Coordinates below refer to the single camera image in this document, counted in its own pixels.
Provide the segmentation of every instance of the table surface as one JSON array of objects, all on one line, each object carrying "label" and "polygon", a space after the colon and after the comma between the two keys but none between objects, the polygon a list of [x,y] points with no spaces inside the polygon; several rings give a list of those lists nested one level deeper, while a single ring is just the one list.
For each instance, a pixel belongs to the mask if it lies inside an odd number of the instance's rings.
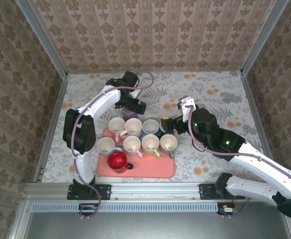
[{"label": "table surface", "polygon": [[[139,119],[158,120],[161,116],[181,115],[176,104],[184,96],[192,96],[197,105],[212,112],[220,127],[232,130],[244,137],[255,148],[262,151],[260,139],[246,98],[239,72],[157,72],[151,88],[142,91],[138,98],[147,109]],[[121,78],[123,73],[71,74],[59,114],[52,146],[42,182],[71,182],[74,177],[73,158],[62,139],[65,114],[69,108],[77,109],[94,98],[110,78]],[[140,86],[150,83],[146,73],[140,76]],[[121,117],[122,109],[109,108],[95,121],[97,140],[110,119]],[[188,134],[176,135],[178,147],[175,152],[175,175],[170,179],[101,177],[95,171],[96,181],[115,182],[215,182],[222,172],[238,177],[258,180],[258,177],[238,165],[214,157],[207,152],[197,151]],[[92,149],[93,168],[97,168],[96,144]]]}]

